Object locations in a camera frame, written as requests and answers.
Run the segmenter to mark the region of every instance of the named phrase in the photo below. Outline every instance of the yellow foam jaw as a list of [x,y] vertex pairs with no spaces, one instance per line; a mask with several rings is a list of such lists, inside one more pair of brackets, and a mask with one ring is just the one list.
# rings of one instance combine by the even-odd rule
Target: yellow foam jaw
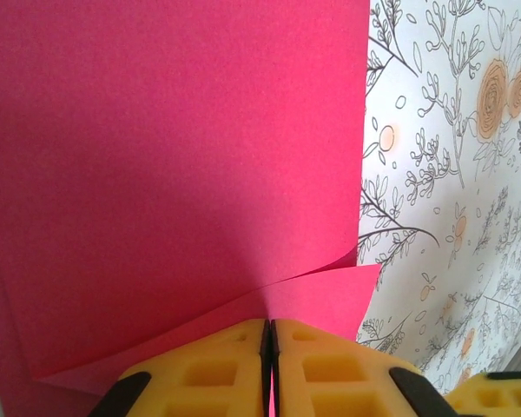
[[388,373],[413,365],[298,321],[275,326],[281,417],[416,416]]
[[149,378],[120,415],[261,417],[264,327],[264,320],[244,321],[131,367],[118,383],[136,374]]
[[413,365],[299,321],[244,321],[128,369],[89,417],[521,417],[521,373],[443,398]]
[[521,417],[521,373],[475,375],[445,398],[460,414]]

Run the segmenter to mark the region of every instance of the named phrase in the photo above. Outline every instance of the yellow clamp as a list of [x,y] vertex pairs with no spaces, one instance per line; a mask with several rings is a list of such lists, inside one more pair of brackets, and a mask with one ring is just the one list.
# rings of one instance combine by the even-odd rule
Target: yellow clamp
[[250,320],[134,365],[89,417],[272,414],[518,417],[521,373],[479,374],[442,397],[388,354],[299,321]]

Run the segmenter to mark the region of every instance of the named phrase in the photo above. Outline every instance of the orange flower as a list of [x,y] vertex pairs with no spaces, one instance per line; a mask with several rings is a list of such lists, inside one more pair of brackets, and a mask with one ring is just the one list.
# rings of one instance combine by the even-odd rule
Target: orange flower
[[486,69],[480,84],[477,100],[477,126],[481,143],[490,142],[502,121],[506,102],[507,70],[505,64],[495,59]]
[[467,217],[462,215],[458,218],[458,222],[455,225],[455,242],[453,243],[453,250],[458,252],[461,249],[461,244],[463,243],[463,234],[465,233],[465,228],[467,227]]
[[521,113],[521,70],[510,84],[510,95],[507,101],[510,116],[516,118]]
[[461,347],[461,359],[464,359],[469,351],[471,350],[472,341],[475,339],[475,328],[472,328],[469,330],[469,333],[467,333],[467,336],[465,337],[465,340],[463,342],[463,346]]
[[456,387],[459,387],[469,378],[471,378],[471,365],[467,365],[467,367],[463,370],[463,372],[459,376],[458,385],[456,385]]

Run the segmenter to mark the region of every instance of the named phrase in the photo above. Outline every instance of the leaf illustration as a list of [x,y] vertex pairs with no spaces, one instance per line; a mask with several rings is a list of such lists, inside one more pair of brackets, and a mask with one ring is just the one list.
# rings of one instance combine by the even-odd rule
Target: leaf illustration
[[469,125],[469,130],[471,131],[471,134],[473,137],[477,137],[477,121],[474,117],[469,117],[467,120],[467,124]]
[[506,143],[502,148],[502,156],[507,156],[511,152],[511,148],[513,148],[513,145],[515,144],[515,137],[512,137],[512,139],[509,140],[508,143]]
[[403,109],[406,105],[406,101],[405,96],[399,96],[398,100],[396,100],[396,109]]
[[368,157],[377,147],[379,146],[378,142],[373,142],[366,148],[365,152],[363,153],[363,157]]
[[415,65],[417,65],[417,70],[422,73],[423,63],[420,57],[420,49],[416,42],[413,42],[413,61],[415,61]]
[[491,146],[490,143],[483,143],[482,145],[480,145],[480,148],[478,149],[477,153],[472,158],[472,160],[479,161],[479,160],[483,159],[486,156],[486,151],[488,150],[488,148],[490,148],[490,146]]
[[487,169],[489,169],[492,165],[495,165],[494,161],[496,160],[496,152],[492,151],[488,156],[486,157],[486,162],[483,167],[483,172],[485,172]]
[[502,41],[504,40],[504,30],[502,27],[502,13],[495,7],[488,8],[488,34],[492,47],[495,50],[500,50]]
[[515,25],[518,24],[518,20],[519,20],[519,10],[515,10],[515,13],[513,13],[513,18],[511,20],[511,24],[510,24],[510,30],[515,29]]
[[502,48],[501,48],[501,55],[504,57],[504,60],[507,62],[507,59],[509,58],[511,54],[511,31],[507,30],[504,33],[504,39],[502,39]]

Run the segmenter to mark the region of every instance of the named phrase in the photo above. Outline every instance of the printed stem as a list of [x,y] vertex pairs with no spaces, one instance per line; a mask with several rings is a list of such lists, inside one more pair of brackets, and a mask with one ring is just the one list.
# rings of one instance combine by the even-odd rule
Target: printed stem
[[[456,136],[456,131],[455,131],[455,125],[452,126],[452,131],[453,131],[453,149],[454,149],[454,154],[455,154],[455,163],[457,163],[457,165],[458,165],[458,177],[459,177],[459,182],[461,182],[461,188],[464,189],[465,183],[463,182],[463,175],[461,174],[461,164],[459,163],[460,155],[458,154],[458,141],[457,141],[457,136]],[[459,146],[459,151],[461,150],[461,146],[463,146],[463,140],[461,140],[460,143],[461,143],[461,145]]]
[[375,71],[380,71],[380,72],[376,76],[376,79],[374,80],[374,83],[370,87],[368,87],[368,89],[366,89],[365,97],[367,97],[369,95],[369,93],[373,90],[374,86],[376,85],[376,82],[380,79],[380,77],[382,76],[382,73],[384,72],[384,70],[386,69],[386,67],[390,63],[390,61],[392,61],[392,59],[393,59],[393,56],[390,56],[384,65],[382,65],[380,67],[377,67],[377,68],[374,68]]
[[359,235],[359,239],[366,239],[368,237],[371,237],[371,236],[374,236],[374,235],[378,235],[380,233],[386,233],[386,232],[395,232],[395,231],[399,231],[399,230],[412,230],[413,232],[415,233],[424,233],[425,235],[427,236],[430,236],[438,246],[440,246],[440,243],[438,242],[438,239],[430,232],[427,232],[426,230],[422,229],[422,228],[411,228],[411,227],[404,227],[404,226],[398,226],[397,228],[383,228],[381,230],[374,230],[370,233],[365,233],[363,235]]
[[370,204],[375,208],[377,209],[380,213],[382,213],[387,219],[389,219],[391,222],[397,224],[399,227],[402,227],[397,221],[396,219],[394,219],[393,217],[391,217],[384,209],[382,209],[377,203],[376,201],[374,201],[371,196],[365,191],[365,189],[361,189],[361,191],[363,192],[363,194],[365,195],[365,198],[370,202]]
[[372,342],[374,342],[374,341],[380,341],[380,344],[378,345],[378,347],[379,347],[379,346],[382,344],[383,341],[385,341],[388,337],[390,337],[392,334],[394,334],[395,332],[397,332],[398,330],[400,330],[400,329],[403,327],[403,325],[405,324],[405,322],[407,321],[407,319],[409,318],[410,315],[411,315],[411,313],[409,313],[409,314],[405,317],[405,319],[403,319],[403,320],[401,321],[401,323],[400,323],[398,326],[396,326],[395,329],[392,330],[390,333],[388,333],[386,336],[377,337],[376,339],[370,339],[370,340],[368,340],[368,341],[362,341],[361,343],[369,344],[369,343],[372,343]]
[[488,285],[490,284],[490,282],[491,282],[491,280],[489,279],[488,282],[486,283],[485,287],[483,288],[483,292],[477,297],[475,302],[473,302],[471,311],[469,311],[469,314],[465,317],[465,320],[463,320],[463,323],[461,324],[461,326],[459,326],[459,328],[453,329],[452,333],[450,334],[450,337],[447,339],[447,341],[445,341],[445,343],[441,344],[435,352],[431,353],[430,355],[428,355],[426,357],[425,361],[423,362],[423,367],[427,366],[431,362],[431,360],[434,358],[434,356],[436,356],[441,350],[447,349],[449,347],[453,338],[456,336],[456,334],[459,333],[459,330],[461,330],[462,328],[466,328],[467,324],[469,323],[469,318],[471,317],[472,313],[475,311],[475,308],[477,307],[480,300],[482,300],[483,294],[485,293],[486,289],[488,288]]
[[505,306],[505,307],[508,307],[508,308],[513,308],[515,311],[518,312],[519,315],[521,315],[521,312],[517,308],[511,306],[510,304],[506,304],[505,302],[502,302],[500,300],[496,300],[495,298],[487,297],[486,295],[484,296],[484,298],[486,300],[497,302],[498,304],[501,304],[502,306]]
[[400,61],[408,70],[410,70],[416,77],[419,77],[419,74],[417,74],[417,72],[415,72],[415,70],[413,68],[411,68],[409,66],[409,64],[406,62],[406,60],[402,57],[401,53],[396,54],[393,50],[390,50],[386,45],[384,45],[383,43],[381,43],[379,40],[375,39],[374,37],[372,36],[369,36],[368,37],[371,41],[373,41],[374,43],[376,43],[380,48],[382,48],[383,50],[385,50],[387,53],[389,53],[390,55],[392,55],[394,58],[396,58],[398,61]]

